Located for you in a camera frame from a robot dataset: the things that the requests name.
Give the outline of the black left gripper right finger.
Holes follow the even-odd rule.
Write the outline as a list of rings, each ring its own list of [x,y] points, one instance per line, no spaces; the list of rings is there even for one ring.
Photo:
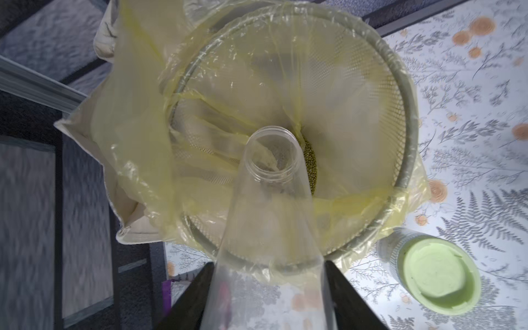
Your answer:
[[[332,261],[324,262],[326,286],[335,329],[379,329],[388,327],[378,318]]]

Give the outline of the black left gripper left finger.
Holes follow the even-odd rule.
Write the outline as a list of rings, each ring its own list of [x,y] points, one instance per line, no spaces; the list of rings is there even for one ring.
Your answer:
[[[209,262],[154,329],[200,329],[215,266]]]

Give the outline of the tall clear plastic jar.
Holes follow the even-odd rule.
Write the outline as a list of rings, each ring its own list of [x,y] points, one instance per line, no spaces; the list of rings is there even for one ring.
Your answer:
[[[279,126],[256,131],[240,162],[202,329],[337,327],[313,206],[294,135]]]

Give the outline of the purple snack packet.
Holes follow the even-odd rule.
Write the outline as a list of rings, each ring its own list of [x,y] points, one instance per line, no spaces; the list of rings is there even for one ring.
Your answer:
[[[172,280],[162,282],[162,300],[164,316],[167,316],[172,308],[171,302],[171,284]]]

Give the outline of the glass jar with green lid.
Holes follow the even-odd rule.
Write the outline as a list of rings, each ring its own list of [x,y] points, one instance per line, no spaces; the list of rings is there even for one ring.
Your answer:
[[[376,243],[376,252],[388,273],[433,312],[462,315],[481,298],[475,262],[447,240],[399,227]]]

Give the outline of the yellow plastic bin liner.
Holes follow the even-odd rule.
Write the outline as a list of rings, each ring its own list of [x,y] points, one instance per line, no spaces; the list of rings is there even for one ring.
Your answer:
[[[124,245],[214,256],[250,136],[300,144],[326,259],[346,270],[430,196],[415,84],[359,17],[305,1],[112,1],[111,73],[56,128],[97,160]]]

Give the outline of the grey mesh waste bin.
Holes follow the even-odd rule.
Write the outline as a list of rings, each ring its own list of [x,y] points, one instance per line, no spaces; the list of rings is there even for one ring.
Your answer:
[[[280,126],[304,153],[326,259],[358,258],[425,194],[405,64],[360,18],[257,1],[207,20],[172,69],[173,151],[195,244],[216,254],[249,137]]]

